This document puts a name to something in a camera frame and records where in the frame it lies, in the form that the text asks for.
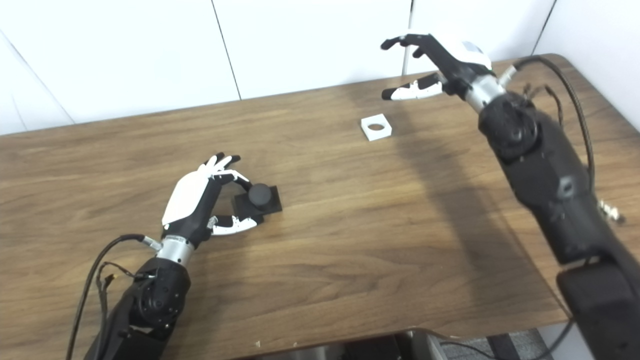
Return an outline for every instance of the robot finger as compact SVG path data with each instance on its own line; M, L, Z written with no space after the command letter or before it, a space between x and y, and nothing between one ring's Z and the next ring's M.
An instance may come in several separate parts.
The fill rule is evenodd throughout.
M227 156L226 158L219 160L215 165L213 165L213 167L211 168L211 171L213 173L213 172L225 170L229 165L233 163L237 163L238 161L240 161L240 156L238 155Z
M430 74L397 88L382 91L384 100L423 99L442 93L442 80L438 73Z
M243 187L243 189L248 192L249 189L253 186L251 181L247 179L244 175L240 174L235 170L223 170L214 173L211 176L215 181L220 182L222 185L229 184L230 182L235 182L236 184Z
M218 159L222 159L224 157L225 157L225 153L219 152L214 156L211 156L207 161L205 161L204 165L207 165L207 164L215 165L218 162Z
M230 235L254 228L263 221L262 216L240 220L233 215L216 215L209 219L208 228L211 229L211 236Z
M398 43L400 43L400 46L405 46L405 47L409 46L409 45L418 45L418 46L420 46L423 43L423 37L424 36L425 35L407 33L407 34L401 35L399 37L386 39L380 45L380 47L383 50L389 50L393 45L396 45Z
M413 52L413 57L416 58L416 59L421 57L422 55L424 55L424 51L420 50L420 48L416 49Z

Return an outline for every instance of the white block with hole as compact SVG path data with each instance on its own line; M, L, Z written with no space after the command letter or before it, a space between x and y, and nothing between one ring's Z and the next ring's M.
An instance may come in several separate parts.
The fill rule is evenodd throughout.
M370 142L391 136L391 125L383 114L377 114L362 119L360 121L360 127L362 127L364 135L367 135L367 139L369 139Z

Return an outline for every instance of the black cable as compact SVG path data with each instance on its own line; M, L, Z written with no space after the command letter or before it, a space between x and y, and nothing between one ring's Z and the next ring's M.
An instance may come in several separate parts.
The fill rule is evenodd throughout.
M556 107L558 109L558 124L560 125L560 128L564 128L564 111L562 109L562 102L560 101L560 98L558 97L556 92L551 89L551 87L549 87L548 85L543 85L531 90L531 84L527 84L524 87L523 93L525 98L531 101L540 91L542 91L542 89L545 89L547 91L547 94L553 97L556 101Z
M564 87L566 88L566 91L569 93L569 97L571 98L573 106L575 107L575 112L578 115L580 130L582 130L584 147L586 148L586 151L587 151L587 165L588 165L587 170L589 173L589 188L593 192L595 187L595 177L596 177L595 164L593 162L593 146L591 145L591 137L589 136L589 129L587 128L587 122L586 122L586 119L584 118L584 113L582 112L582 106L580 105L580 101L578 100L578 95L575 93L575 90L571 86L571 83L569 83L569 79L566 78L562 70L560 70L560 68L555 63L553 63L551 60L547 58L544 58L538 55L529 56L527 58L516 61L513 64L513 67L516 69L516 71L520 71L526 65L529 65L531 63L536 63L536 62L542 63L544 66L551 69L562 81Z
M528 359L528 360L542 360L545 357L551 355L551 353L553 353L553 351L555 351L558 346L560 345L560 343L564 340L564 338L567 336L567 334L569 333L569 331L571 330L571 328L573 327L575 323L574 319L569 319L569 322L566 324L566 326L564 327L564 329L562 330L562 332L560 333L560 335L558 335L558 337L556 338L556 340L551 344L551 346L546 349L544 352L542 352L542 354L534 357L533 359ZM440 343L440 345L455 345L455 346L459 346L459 347L463 347L463 348L467 348L469 350L473 350L475 352L477 352L478 354L486 357L487 359L493 359L493 360L515 360L515 359L504 359L503 357L496 357L490 354L487 354L486 352L473 347L471 345L467 345L467 344L462 344L462 343L457 343L454 341L443 341Z
M144 235L141 234L126 234L121 235L118 238L114 239L112 242L107 244L98 257L93 262L91 269L89 270L89 274L86 277L86 281L84 282L84 288L82 294L80 295L80 303L78 303L78 308L76 310L76 317L74 318L73 326L71 328L71 336L69 337L69 344L67 346L67 356L66 360L71 360L74 355L74 347L76 345L76 336L78 333L78 328L80 328L80 320L82 319L82 312L84 309L84 303L86 302L87 295L89 294L89 288L91 287L91 279L93 279L93 275L95 274L96 269L98 268L98 264L102 261L102 258L113 248L115 245L127 241L127 240L138 240L142 241L145 239Z
M135 275L133 275L130 271L128 271L124 267L116 263L112 263L110 261L103 262L102 265L100 265L100 268L98 269L98 273L95 276L95 284L98 287L98 298L100 298L100 332L98 333L98 338L96 340L94 360L102 359L102 353L104 352L102 348L104 346L105 341L107 340L106 339L107 314L109 312L109 306L107 305L107 288L109 287L109 284L111 284L111 281L113 280L113 276L105 279L104 283L100 280L102 269L104 269L104 267L107 265L117 267L126 276L135 277Z

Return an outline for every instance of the wooden table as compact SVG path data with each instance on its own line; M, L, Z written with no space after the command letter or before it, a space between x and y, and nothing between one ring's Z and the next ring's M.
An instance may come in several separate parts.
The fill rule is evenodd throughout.
M640 255L640 136L564 59L594 141L598 194L628 222ZM502 72L507 64L496 65ZM189 264L187 307L163 359L226 359L407 329L484 336L566 319L559 268L514 199L477 116L457 97L385 102L383 79L0 138L0 352L61 358L86 273L122 233L158 238L176 181L218 151L275 184L284 211L203 244ZM561 93L566 131L583 145L551 72L519 75ZM552 99L538 106L555 114ZM384 113L390 138L368 142L359 119ZM218 212L230 211L229 185ZM135 270L137 243L110 259ZM129 281L115 281L110 304ZM97 296L79 335L96 335Z

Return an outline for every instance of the black robotic arm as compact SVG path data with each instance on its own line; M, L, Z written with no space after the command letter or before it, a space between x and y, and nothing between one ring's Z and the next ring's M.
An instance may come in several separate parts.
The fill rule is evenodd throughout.
M182 177L173 189L162 219L162 241L144 235L121 236L103 250L88 280L93 277L105 253L122 240L138 240L156 251L135 273L117 264L105 262L99 267L96 283L102 306L100 332L85 360L157 360L163 353L185 306L191 280L187 265L192 253L211 236L249 230L263 222L263 215L280 211L277 189L264 184L255 186L245 176L228 166L239 156L214 155L196 171ZM246 194L234 198L236 215L211 216L223 185L237 183ZM100 280L106 265L115 265L133 278L132 284L107 316L106 287L112 278ZM69 341L67 360L73 354L76 332L90 282L81 297Z
M505 89L511 76L528 63L545 63L561 75L559 69L546 58L532 56L497 79L477 48L450 46L421 34L392 38L381 47L398 43L417 46L414 57L425 54L433 61L441 73L437 76L442 89L458 95L479 114L480 132L516 198L540 225L558 263L580 264L561 272L557 284L596 359L640 359L640 265L598 208L593 160L586 169L556 121L530 100ZM384 99L389 98L390 90L386 92ZM583 132L588 138L585 127Z

